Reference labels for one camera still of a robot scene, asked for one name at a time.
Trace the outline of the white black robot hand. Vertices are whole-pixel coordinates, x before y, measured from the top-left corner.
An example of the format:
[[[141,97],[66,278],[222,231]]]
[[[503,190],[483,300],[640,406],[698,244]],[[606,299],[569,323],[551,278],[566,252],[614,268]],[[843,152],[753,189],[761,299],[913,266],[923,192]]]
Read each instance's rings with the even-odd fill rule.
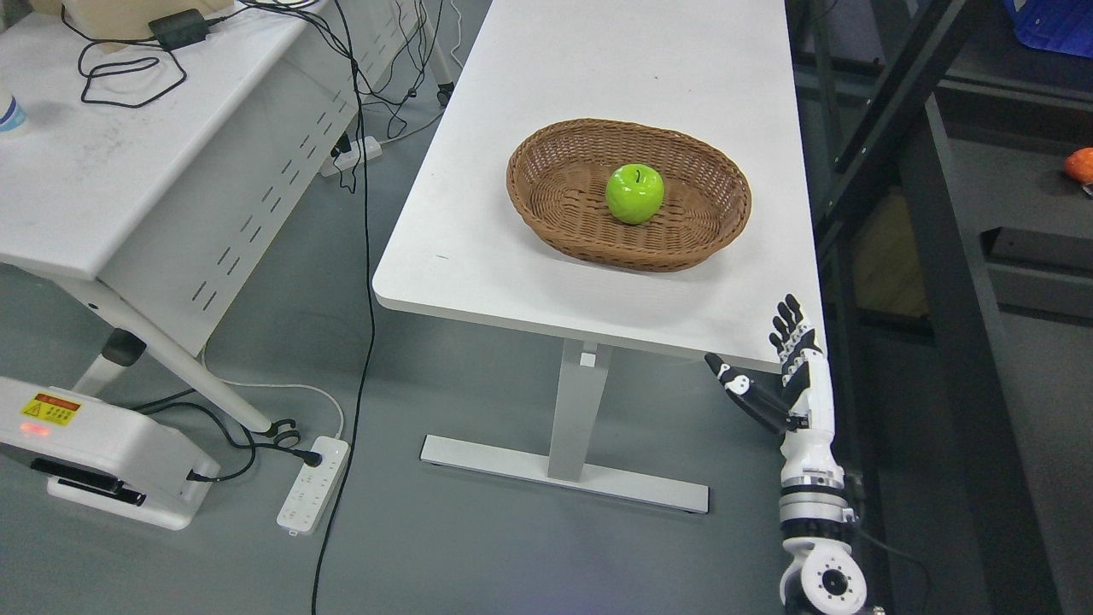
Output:
[[[794,295],[776,305],[772,324],[769,343],[780,372],[731,366],[713,353],[705,354],[706,365],[738,409],[781,437],[781,486],[843,488],[845,471],[832,451],[836,419],[830,363],[815,326]]]

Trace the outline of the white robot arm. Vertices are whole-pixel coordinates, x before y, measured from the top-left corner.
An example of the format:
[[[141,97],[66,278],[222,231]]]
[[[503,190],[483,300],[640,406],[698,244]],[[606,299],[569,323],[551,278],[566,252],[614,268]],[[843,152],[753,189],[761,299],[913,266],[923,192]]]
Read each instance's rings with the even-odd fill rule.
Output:
[[[786,483],[778,499],[781,549],[792,560],[781,572],[785,614],[862,614],[868,584],[855,561],[856,520],[845,490],[824,483]]]

